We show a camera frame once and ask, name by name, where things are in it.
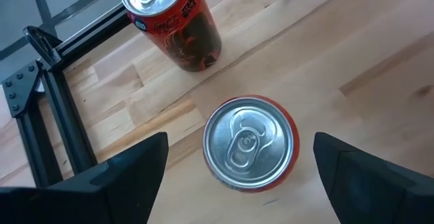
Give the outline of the red Fanta strawberry can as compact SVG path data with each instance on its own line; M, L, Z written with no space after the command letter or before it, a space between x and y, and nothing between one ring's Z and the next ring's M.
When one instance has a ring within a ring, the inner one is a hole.
M300 152L295 121L278 102L261 95L221 104L203 131L203 156L223 185L246 193L282 184Z

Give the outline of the black aluminium table frame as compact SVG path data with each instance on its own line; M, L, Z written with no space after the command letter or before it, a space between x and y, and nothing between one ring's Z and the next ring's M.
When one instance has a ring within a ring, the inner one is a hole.
M79 174L97 164L83 122L73 100L63 70L101 43L129 25L123 4L62 41L56 50L61 59L46 69L41 57L4 79L4 91L10 115L18 124L24 150L37 187L46 188L62 181L54 149L37 104L38 87L48 99L60 131L73 172Z

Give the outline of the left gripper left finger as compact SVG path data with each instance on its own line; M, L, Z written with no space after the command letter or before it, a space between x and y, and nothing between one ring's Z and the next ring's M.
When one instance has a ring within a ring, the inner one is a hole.
M50 187L0 187L0 224L146 224L168 150L158 132Z

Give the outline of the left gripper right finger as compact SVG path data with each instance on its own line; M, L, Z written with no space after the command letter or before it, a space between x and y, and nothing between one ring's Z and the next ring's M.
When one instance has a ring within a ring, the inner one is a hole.
M325 132L313 151L341 224L434 224L434 178L366 153Z

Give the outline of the black clamp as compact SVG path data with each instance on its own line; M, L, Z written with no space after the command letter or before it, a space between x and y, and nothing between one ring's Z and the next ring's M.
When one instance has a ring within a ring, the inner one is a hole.
M35 26L25 27L23 34L41 56L41 62L46 69L52 68L61 59L56 48L62 44L62 41L57 37Z

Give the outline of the red Coca-Cola Star Wars can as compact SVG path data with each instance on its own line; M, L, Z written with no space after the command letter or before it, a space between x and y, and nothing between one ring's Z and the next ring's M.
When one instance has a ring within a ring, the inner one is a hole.
M181 69L198 72L219 58L222 40L205 0L122 0L127 15Z

